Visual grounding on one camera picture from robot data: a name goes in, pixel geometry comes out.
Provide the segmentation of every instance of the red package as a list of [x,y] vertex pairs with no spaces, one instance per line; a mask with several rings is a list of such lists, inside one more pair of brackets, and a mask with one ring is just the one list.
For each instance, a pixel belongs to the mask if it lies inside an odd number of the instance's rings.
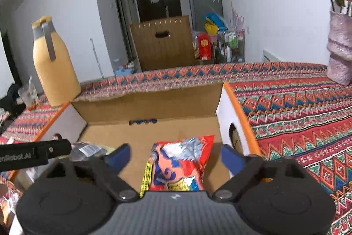
[[206,33],[200,33],[197,35],[197,41],[199,44],[199,52],[201,60],[212,59],[212,46],[209,35]]
[[203,172],[213,142],[214,135],[155,143],[145,166],[140,196],[146,190],[204,190]]

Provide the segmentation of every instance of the barcode label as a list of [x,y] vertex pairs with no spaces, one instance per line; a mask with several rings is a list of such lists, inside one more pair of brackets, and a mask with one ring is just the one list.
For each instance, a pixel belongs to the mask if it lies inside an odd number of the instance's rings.
[[96,145],[86,145],[82,148],[80,148],[80,151],[86,156],[86,157],[90,157],[93,154],[96,154],[97,152],[99,152],[101,150],[101,147],[96,146]]

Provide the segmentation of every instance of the orange object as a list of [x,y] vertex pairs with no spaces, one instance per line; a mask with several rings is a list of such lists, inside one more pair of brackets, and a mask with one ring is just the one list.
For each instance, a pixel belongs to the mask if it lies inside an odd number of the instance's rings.
[[210,38],[206,33],[200,33],[197,35],[197,41],[199,44],[200,59],[210,60],[212,59],[212,46]]
[[81,92],[70,55],[56,33],[50,16],[43,16],[32,25],[34,34],[34,66],[51,106],[60,106]]

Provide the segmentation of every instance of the yellow thermos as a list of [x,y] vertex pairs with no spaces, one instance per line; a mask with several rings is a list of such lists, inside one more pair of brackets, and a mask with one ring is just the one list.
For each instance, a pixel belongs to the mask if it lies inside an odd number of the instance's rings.
[[60,106],[81,92],[70,55],[56,33],[50,16],[32,24],[34,66],[51,106]]

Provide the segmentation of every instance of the pink ceramic vase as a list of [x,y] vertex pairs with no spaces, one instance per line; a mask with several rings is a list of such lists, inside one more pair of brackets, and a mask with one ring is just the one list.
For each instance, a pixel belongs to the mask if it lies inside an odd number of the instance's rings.
[[327,48],[331,52],[327,76],[341,85],[349,85],[352,80],[352,17],[330,12]]

